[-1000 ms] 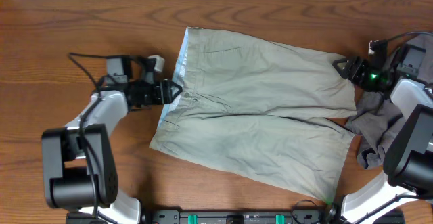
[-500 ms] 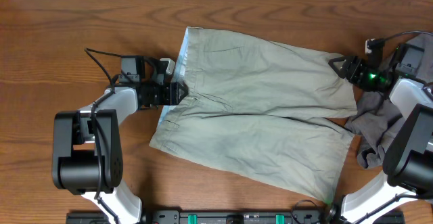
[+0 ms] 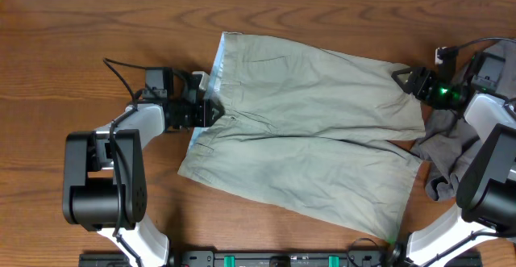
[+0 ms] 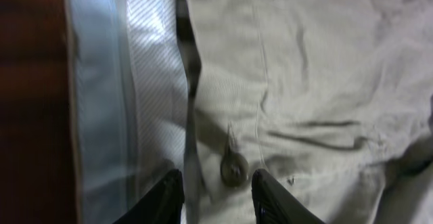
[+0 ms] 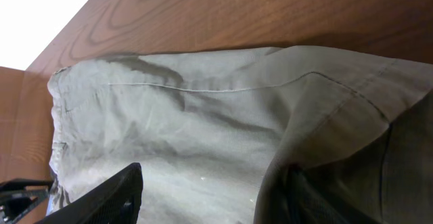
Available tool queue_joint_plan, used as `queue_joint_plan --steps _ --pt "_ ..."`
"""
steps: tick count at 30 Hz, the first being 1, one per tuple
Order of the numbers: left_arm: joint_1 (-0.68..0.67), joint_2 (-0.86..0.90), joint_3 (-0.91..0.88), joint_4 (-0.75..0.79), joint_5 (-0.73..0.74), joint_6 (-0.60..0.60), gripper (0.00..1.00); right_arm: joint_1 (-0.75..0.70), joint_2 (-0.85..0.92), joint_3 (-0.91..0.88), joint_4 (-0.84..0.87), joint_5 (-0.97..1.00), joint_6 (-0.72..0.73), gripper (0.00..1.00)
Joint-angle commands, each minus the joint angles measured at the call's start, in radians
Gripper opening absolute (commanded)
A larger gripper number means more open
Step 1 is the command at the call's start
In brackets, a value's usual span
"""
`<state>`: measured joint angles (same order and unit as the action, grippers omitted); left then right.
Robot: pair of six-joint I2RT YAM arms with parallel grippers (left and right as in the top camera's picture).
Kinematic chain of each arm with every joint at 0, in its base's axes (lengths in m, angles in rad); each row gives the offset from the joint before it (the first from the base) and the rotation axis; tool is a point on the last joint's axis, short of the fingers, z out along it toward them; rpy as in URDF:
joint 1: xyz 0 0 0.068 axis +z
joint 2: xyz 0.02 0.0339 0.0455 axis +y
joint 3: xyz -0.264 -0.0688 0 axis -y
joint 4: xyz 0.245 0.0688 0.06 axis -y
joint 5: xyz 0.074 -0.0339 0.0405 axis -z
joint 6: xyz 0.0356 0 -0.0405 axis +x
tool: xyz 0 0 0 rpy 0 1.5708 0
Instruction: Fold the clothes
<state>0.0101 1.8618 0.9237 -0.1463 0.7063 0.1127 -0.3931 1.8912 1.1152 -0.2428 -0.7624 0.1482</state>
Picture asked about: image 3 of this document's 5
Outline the khaki green shorts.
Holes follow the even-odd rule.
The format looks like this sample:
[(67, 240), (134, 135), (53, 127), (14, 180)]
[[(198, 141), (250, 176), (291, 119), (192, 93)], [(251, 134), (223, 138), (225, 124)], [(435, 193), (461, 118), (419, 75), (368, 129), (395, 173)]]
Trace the khaki green shorts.
[(396, 239), (421, 161), (420, 103), (398, 64), (266, 35), (222, 34), (209, 96), (179, 174), (230, 194)]

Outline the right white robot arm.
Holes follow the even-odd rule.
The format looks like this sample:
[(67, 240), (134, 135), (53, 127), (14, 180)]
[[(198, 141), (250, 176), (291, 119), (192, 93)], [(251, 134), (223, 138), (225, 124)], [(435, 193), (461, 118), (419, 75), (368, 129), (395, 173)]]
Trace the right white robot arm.
[(485, 86), (451, 85), (424, 67), (392, 78), (407, 94), (435, 109), (462, 110), (481, 148), (461, 178), (455, 204), (436, 221), (396, 243), (383, 266), (481, 265), (469, 250), (515, 236), (515, 113), (511, 101)]

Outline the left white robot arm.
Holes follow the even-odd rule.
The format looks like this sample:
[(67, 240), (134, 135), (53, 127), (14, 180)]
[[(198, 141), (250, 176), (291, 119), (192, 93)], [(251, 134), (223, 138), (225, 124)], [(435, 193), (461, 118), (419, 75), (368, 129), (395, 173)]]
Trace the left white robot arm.
[(178, 266), (181, 258), (147, 213), (143, 150), (169, 128), (210, 127), (224, 114), (211, 100), (137, 100), (105, 126), (65, 141), (66, 221), (114, 243), (129, 266)]

